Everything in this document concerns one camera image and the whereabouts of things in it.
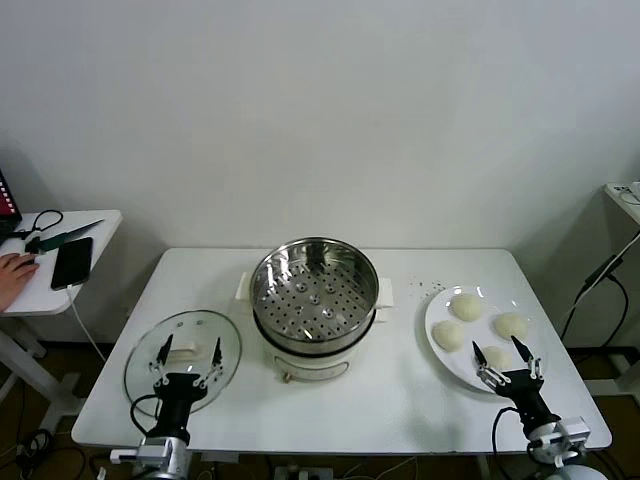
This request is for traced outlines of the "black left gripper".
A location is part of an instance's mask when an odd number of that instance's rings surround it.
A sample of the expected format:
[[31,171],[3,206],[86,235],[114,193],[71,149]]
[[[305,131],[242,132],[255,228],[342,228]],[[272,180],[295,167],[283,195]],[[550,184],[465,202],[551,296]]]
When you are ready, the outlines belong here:
[[155,437],[189,440],[187,424],[192,405],[205,397],[205,388],[223,374],[221,339],[218,338],[209,369],[200,376],[194,373],[168,373],[165,365],[173,341],[170,334],[161,345],[155,360],[149,363],[154,375],[154,393],[160,400],[160,411],[154,426]]

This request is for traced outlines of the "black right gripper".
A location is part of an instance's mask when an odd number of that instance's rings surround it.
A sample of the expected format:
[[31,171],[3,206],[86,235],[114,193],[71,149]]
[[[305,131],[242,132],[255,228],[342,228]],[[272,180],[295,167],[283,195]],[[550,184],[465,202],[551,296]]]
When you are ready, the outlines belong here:
[[535,357],[528,346],[515,335],[511,336],[511,340],[528,370],[507,371],[502,374],[489,365],[483,351],[473,341],[478,364],[477,376],[497,395],[514,403],[524,428],[538,428],[559,421],[560,417],[550,411],[540,394],[544,384],[541,359]]

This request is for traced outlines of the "bare person hand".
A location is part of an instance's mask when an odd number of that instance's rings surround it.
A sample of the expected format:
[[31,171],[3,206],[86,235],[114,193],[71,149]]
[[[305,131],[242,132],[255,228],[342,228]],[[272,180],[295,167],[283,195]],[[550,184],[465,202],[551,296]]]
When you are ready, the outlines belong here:
[[22,293],[39,265],[34,254],[10,253],[0,258],[0,310],[4,312]]

